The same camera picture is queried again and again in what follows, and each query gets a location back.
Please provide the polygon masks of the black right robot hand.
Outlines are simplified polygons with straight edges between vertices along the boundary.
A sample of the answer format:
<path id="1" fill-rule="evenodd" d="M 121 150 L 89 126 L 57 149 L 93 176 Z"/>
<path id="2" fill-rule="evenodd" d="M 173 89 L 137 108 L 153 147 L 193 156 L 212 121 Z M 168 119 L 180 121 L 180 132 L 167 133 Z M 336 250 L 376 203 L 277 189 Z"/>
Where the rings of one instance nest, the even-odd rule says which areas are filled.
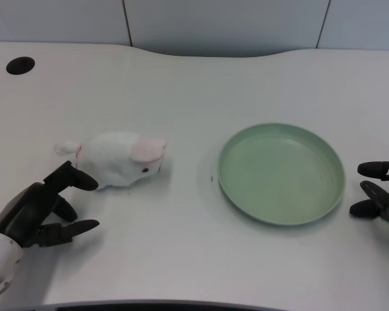
<path id="1" fill-rule="evenodd" d="M 357 172 L 367 178 L 389 181 L 389 161 L 361 163 Z M 389 223 L 389 192 L 371 181 L 360 182 L 360 187 L 368 199 L 354 203 L 349 208 L 350 215 L 370 220 L 380 217 Z"/>

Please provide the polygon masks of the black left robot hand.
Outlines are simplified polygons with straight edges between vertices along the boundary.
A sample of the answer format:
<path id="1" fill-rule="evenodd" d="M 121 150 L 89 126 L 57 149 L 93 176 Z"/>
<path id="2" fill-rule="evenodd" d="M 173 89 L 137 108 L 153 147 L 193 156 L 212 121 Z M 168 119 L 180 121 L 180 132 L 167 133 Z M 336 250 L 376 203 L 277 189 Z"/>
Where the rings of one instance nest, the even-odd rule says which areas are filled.
<path id="1" fill-rule="evenodd" d="M 60 192 L 68 187 L 93 191 L 98 186 L 91 176 L 66 161 L 42 183 L 33 183 L 5 206 L 0 214 L 0 234 L 22 248 L 70 243 L 75 236 L 97 227 L 99 222 L 78 221 L 76 211 Z"/>

